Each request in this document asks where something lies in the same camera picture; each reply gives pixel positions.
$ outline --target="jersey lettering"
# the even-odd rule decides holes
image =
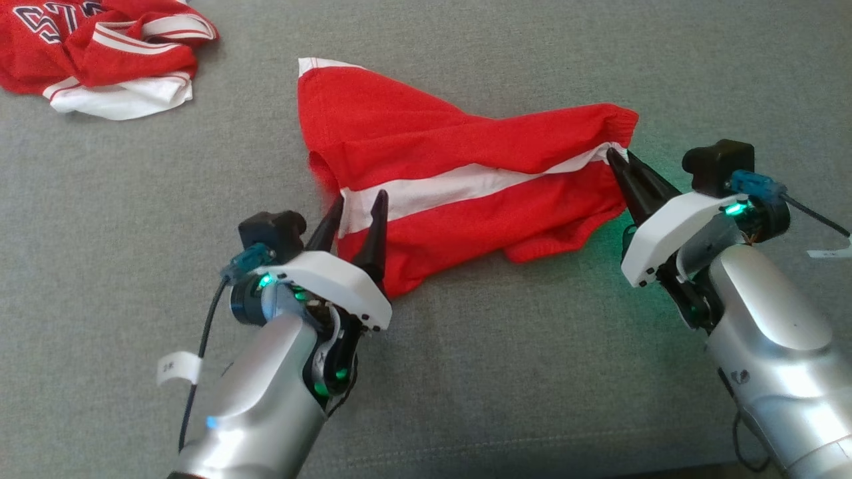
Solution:
[[[47,2],[44,7],[52,14],[61,14],[65,18],[65,24],[68,27],[68,33],[77,30],[77,16],[74,14],[75,8],[73,5],[65,5],[64,3]]]
[[[39,7],[15,7],[12,11],[45,42],[53,44],[62,41],[59,28]]]
[[[83,16],[86,18],[106,12],[106,10],[101,8],[100,2],[83,2],[83,4],[80,5],[80,9],[83,11]]]
[[[89,1],[79,5],[80,12],[83,17],[97,15],[105,12],[101,7],[100,2]],[[44,4],[44,9],[54,15],[61,15],[65,20],[65,25],[68,27],[68,33],[71,34],[80,25],[77,17],[77,6],[67,3],[47,2]],[[56,23],[44,14],[44,10],[34,5],[26,7],[15,7],[12,9],[18,18],[28,26],[33,33],[36,33],[42,40],[48,44],[61,43],[62,37]]]

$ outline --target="black cable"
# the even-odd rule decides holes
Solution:
[[[781,197],[781,199],[783,199],[784,201],[789,203],[790,206],[792,206],[792,207],[796,208],[797,210],[801,211],[802,213],[814,218],[816,221],[821,222],[822,224],[826,225],[827,227],[833,229],[834,231],[837,231],[838,233],[842,234],[844,237],[848,238],[849,236],[852,236],[852,235],[849,234],[848,229],[840,226],[839,224],[833,222],[832,220],[826,218],[825,216],[822,216],[820,213],[817,213],[816,211],[811,210],[809,207],[802,205],[801,203],[799,203],[795,199],[791,198],[789,194],[782,193],[779,196]]]
[[[216,294],[213,295],[213,302],[210,303],[210,308],[207,310],[207,319],[204,321],[204,331],[201,332],[201,344],[199,345],[199,358],[204,358],[204,352],[207,350],[207,339],[210,337],[210,325],[213,324],[213,315],[216,313],[216,306],[222,298],[222,292],[225,291],[227,280],[222,280],[219,287],[216,288]],[[187,397],[187,408],[183,411],[183,422],[181,423],[181,436],[177,442],[177,452],[183,450],[184,441],[187,439],[187,427],[189,426],[189,414],[193,410],[193,402],[195,401],[195,390],[198,385],[193,384],[189,388],[189,396]]]
[[[355,387],[355,383],[358,381],[358,355],[356,354],[354,359],[352,360],[352,381],[349,382],[349,387],[346,388],[346,392],[343,393],[343,397],[340,398],[340,401],[331,408],[328,412],[328,417],[330,418],[334,412],[349,399],[349,393],[352,392],[352,388]]]
[[[740,411],[737,411],[736,415],[734,415],[734,453],[737,455],[737,460],[739,460],[740,464],[742,464],[746,469],[751,472],[760,473],[764,472],[766,468],[769,467],[769,462],[771,462],[771,458],[766,458],[761,464],[753,465],[746,462],[745,458],[743,458],[742,453],[740,452],[740,435],[737,434],[737,426],[740,425]]]

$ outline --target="white stripe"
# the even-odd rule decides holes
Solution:
[[[198,30],[204,33],[177,33],[170,35],[169,32],[179,30]],[[152,20],[142,25],[142,36],[165,37],[165,38],[216,38],[216,30],[203,18],[193,14],[176,14],[158,20]]]
[[[95,23],[95,29],[101,26],[108,32],[124,35],[135,23],[134,21],[99,21]]]
[[[391,222],[458,201],[483,198],[544,175],[582,170],[592,161],[606,162],[607,150],[610,147],[616,148],[627,158],[625,148],[618,143],[607,142],[535,175],[467,164],[431,178],[393,180],[360,191],[344,188],[340,193],[346,207],[340,222],[339,235],[342,238],[345,234],[357,233],[370,227],[370,209],[379,190],[388,192],[388,221]]]
[[[78,85],[78,84],[80,84],[80,82],[76,78],[68,77],[68,78],[62,80],[61,82],[59,82],[57,84],[52,84],[48,88],[44,89],[44,91],[42,92],[42,95],[44,96],[44,98],[47,98],[48,100],[50,100],[50,97],[53,96],[54,93],[56,93],[56,90],[69,88],[69,87],[72,87],[72,86]]]
[[[139,45],[140,47],[154,47],[156,49],[159,49],[159,48],[162,48],[162,47],[169,47],[169,46],[176,47],[177,46],[177,43],[148,43],[148,42],[145,42],[143,40],[137,40],[135,38],[128,37],[127,35],[124,35],[122,33],[118,33],[115,30],[113,30],[112,28],[107,28],[107,26],[109,26],[108,23],[98,23],[98,24],[95,25],[95,32],[96,33],[99,32],[99,33],[103,34],[104,36],[108,36],[108,37],[121,37],[121,39],[124,40],[125,42],[129,42],[129,43],[132,43],[134,45]]]
[[[113,40],[112,38],[109,38],[106,35],[102,35],[99,32],[95,32],[92,35],[92,40],[111,49],[121,50],[128,53],[138,53],[140,55],[160,55],[163,52],[167,52],[173,48],[181,46],[178,43],[163,43],[162,45],[158,45],[155,49],[137,47],[135,45],[128,45],[127,43],[119,42],[118,40]]]
[[[308,57],[308,58],[300,58],[299,59],[299,78],[307,72],[315,68],[328,68],[330,66],[350,66],[352,68],[360,68],[362,70],[366,70],[366,68],[358,65],[350,65],[348,63],[343,63],[342,61],[335,60],[326,60],[325,58],[316,58],[316,57]]]

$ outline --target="white label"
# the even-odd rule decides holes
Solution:
[[[201,362],[201,358],[186,351],[177,351],[161,357],[157,361],[157,386],[174,378],[186,379],[192,384],[198,384]]]
[[[842,258],[842,257],[852,257],[852,238],[849,238],[849,247],[843,250],[834,250],[834,251],[826,251],[826,250],[812,250],[808,251],[808,255],[812,258]]]

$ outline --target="red cloth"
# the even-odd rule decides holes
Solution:
[[[361,67],[301,59],[299,119],[320,186],[346,199],[351,259],[379,189],[389,193],[385,287],[503,250],[525,262],[583,246],[625,203],[605,162],[638,116],[611,104],[515,118],[468,115]]]

